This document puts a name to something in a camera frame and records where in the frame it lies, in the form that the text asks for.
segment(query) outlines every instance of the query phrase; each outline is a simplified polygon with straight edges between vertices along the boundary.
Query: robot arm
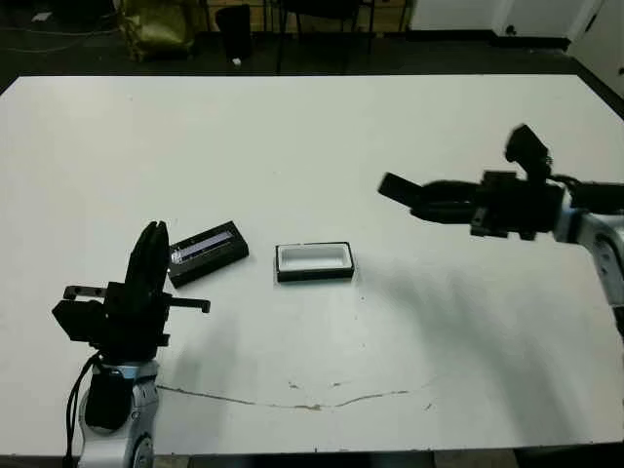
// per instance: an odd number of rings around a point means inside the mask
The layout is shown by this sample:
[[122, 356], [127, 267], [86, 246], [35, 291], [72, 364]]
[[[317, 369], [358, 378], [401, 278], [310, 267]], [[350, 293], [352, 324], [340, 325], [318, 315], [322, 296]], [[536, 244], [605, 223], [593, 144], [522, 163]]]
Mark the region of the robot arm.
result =
[[[163, 329], [170, 306], [196, 307], [208, 313], [210, 302], [174, 298], [163, 292], [169, 266], [169, 237], [164, 222], [151, 222], [130, 256], [124, 283], [107, 288], [70, 286], [53, 314], [72, 341], [86, 341], [97, 353], [74, 385], [66, 415], [67, 454], [73, 467], [71, 440], [79, 385], [93, 367], [91, 385], [80, 405], [82, 468], [127, 468], [152, 465], [152, 425], [158, 408], [154, 361], [167, 346]], [[97, 300], [77, 301], [78, 296]]]
[[551, 175], [548, 148], [526, 125], [510, 136], [505, 157], [516, 173], [486, 171], [480, 184], [438, 180], [423, 186], [386, 174], [379, 193], [410, 208], [412, 215], [446, 224], [470, 224], [476, 236], [555, 240], [583, 246], [593, 257], [604, 294], [624, 340], [624, 185], [580, 182]]

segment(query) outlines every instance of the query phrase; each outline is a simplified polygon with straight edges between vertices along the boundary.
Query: crack on table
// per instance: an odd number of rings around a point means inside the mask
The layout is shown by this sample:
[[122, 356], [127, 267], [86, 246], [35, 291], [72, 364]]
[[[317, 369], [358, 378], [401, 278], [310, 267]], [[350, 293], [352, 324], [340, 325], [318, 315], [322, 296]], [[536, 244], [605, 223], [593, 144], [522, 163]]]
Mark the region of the crack on table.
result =
[[181, 395], [188, 395], [188, 396], [192, 396], [192, 397], [201, 397], [201, 398], [208, 398], [211, 400], [219, 400], [222, 402], [228, 402], [228, 403], [238, 403], [239, 405], [246, 405], [246, 406], [256, 406], [256, 407], [265, 407], [265, 408], [279, 408], [282, 410], [306, 410], [306, 411], [321, 411], [321, 410], [331, 410], [331, 409], [337, 409], [337, 408], [344, 408], [348, 405], [353, 405], [354, 403], [358, 403], [358, 402], [362, 402], [364, 400], [372, 400], [372, 399], [376, 399], [376, 398], [384, 398], [384, 397], [392, 397], [392, 396], [398, 396], [398, 395], [408, 395], [408, 394], [412, 394], [415, 392], [418, 392], [420, 390], [422, 390], [423, 388], [425, 388], [426, 386], [430, 385], [431, 382], [433, 382], [435, 379], [437, 378], [437, 376], [433, 377], [432, 379], [430, 379], [429, 381], [425, 382], [424, 384], [422, 384], [421, 386], [419, 386], [417, 389], [414, 390], [392, 390], [389, 392], [382, 392], [382, 393], [371, 393], [368, 395], [362, 395], [360, 397], [356, 397], [356, 398], [352, 398], [350, 400], [346, 400], [342, 403], [338, 403], [335, 405], [327, 405], [327, 404], [319, 404], [317, 403], [316, 405], [280, 405], [277, 403], [263, 403], [263, 402], [254, 402], [251, 400], [241, 400], [238, 398], [230, 398], [230, 397], [223, 397], [221, 395], [215, 395], [213, 393], [204, 393], [204, 392], [193, 392], [190, 390], [184, 390], [183, 388], [175, 388], [175, 387], [169, 387], [167, 385], [156, 385], [157, 388], [161, 389], [161, 390], [166, 390], [168, 392], [173, 392], [173, 393], [179, 393]]

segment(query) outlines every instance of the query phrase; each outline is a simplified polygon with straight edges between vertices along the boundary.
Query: chair leg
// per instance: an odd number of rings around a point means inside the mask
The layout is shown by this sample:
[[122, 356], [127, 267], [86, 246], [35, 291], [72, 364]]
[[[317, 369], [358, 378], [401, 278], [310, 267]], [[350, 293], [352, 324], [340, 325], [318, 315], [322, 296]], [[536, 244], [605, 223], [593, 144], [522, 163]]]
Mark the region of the chair leg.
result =
[[299, 40], [301, 40], [301, 17], [299, 16], [299, 13], [295, 13], [296, 15], [296, 33], [299, 36]]
[[204, 18], [206, 18], [206, 31], [211, 32], [211, 11], [208, 6], [208, 0], [200, 0], [200, 2], [204, 11]]
[[371, 47], [372, 47], [373, 26], [374, 26], [374, 0], [370, 0], [369, 55], [371, 54]]
[[399, 19], [399, 32], [403, 32], [403, 21], [406, 20], [406, 11], [408, 10], [408, 1], [403, 2], [403, 10], [401, 11], [401, 19]]
[[358, 16], [360, 15], [360, 9], [357, 8], [353, 18], [351, 19], [351, 32], [355, 32], [356, 27], [358, 27]]
[[282, 71], [282, 55], [284, 53], [284, 36], [286, 36], [286, 18], [289, 12], [286, 9], [280, 7], [280, 44], [277, 50], [277, 65], [275, 67], [275, 74], [279, 75]]

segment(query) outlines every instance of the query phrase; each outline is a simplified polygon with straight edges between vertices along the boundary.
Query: black cable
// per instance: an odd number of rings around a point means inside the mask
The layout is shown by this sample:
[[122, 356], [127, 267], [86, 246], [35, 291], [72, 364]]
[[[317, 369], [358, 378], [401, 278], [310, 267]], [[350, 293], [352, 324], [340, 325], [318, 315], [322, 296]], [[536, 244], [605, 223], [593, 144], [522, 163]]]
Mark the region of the black cable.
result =
[[[73, 41], [71, 41], [68, 44], [65, 44], [64, 46], [58, 46], [58, 47], [51, 47], [49, 49], [18, 49], [18, 48], [14, 48], [14, 47], [3, 47], [0, 48], [0, 51], [5, 51], [5, 52], [15, 52], [18, 54], [50, 54], [50, 53], [54, 53], [54, 52], [61, 52], [61, 51], [65, 51], [67, 49], [71, 49], [74, 46], [77, 46], [79, 44], [81, 44], [82, 42], [86, 41], [87, 39], [89, 39], [90, 37], [93, 37], [97, 34], [110, 34], [113, 33], [116, 29], [108, 29], [106, 31], [102, 31], [102, 27], [104, 26], [104, 20], [111, 18], [113, 16], [115, 16], [116, 13], [110, 14], [110, 15], [103, 15], [101, 17], [99, 17], [100, 22], [99, 24], [91, 31], [88, 32], [81, 32], [78, 35], [78, 39], [75, 39]], [[33, 31], [28, 29], [28, 32], [41, 32], [41, 33], [47, 33], [44, 31]]]
[[87, 374], [91, 366], [99, 365], [99, 351], [97, 351], [91, 358], [87, 360], [80, 374], [71, 387], [69, 392], [69, 398], [67, 399], [67, 408], [65, 409], [65, 432], [67, 434], [67, 448], [65, 450], [65, 456], [62, 458], [63, 468], [73, 468], [74, 460], [71, 454], [71, 444], [74, 440], [74, 431], [76, 429], [76, 411], [78, 410], [78, 395], [80, 393], [80, 382]]

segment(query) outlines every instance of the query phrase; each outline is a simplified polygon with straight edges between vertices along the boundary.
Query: chair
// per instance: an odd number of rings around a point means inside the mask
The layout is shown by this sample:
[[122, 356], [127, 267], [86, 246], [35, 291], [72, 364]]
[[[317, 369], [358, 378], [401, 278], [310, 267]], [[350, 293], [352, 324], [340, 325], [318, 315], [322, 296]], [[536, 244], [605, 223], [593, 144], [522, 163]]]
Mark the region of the chair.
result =
[[344, 31], [344, 23], [351, 20], [351, 32], [355, 31], [358, 23], [360, 5], [370, 7], [369, 22], [369, 52], [371, 51], [372, 20], [374, 15], [374, 2], [363, 4], [361, 0], [279, 0], [279, 24], [280, 24], [280, 44], [277, 55], [276, 73], [282, 69], [282, 57], [284, 53], [284, 36], [286, 35], [286, 23], [289, 13], [296, 15], [296, 30], [301, 36], [301, 15], [310, 17], [326, 18], [340, 21], [340, 32]]

